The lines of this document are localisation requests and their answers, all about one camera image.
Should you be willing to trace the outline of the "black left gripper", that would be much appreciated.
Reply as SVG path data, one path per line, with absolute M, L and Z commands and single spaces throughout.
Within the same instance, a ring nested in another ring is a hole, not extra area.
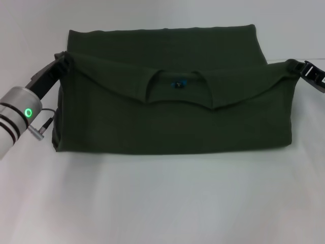
M 55 61 L 38 71 L 31 78 L 26 88 L 40 100 L 51 90 L 54 84 L 65 76 L 73 65 L 73 58 L 66 52 L 56 53 Z

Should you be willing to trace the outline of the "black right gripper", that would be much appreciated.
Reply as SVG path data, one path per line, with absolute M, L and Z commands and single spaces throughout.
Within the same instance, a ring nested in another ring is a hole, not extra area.
M 299 75 L 318 91 L 324 93 L 324 71 L 309 61 L 300 62 L 295 59 L 286 61 L 286 70 L 290 73 Z

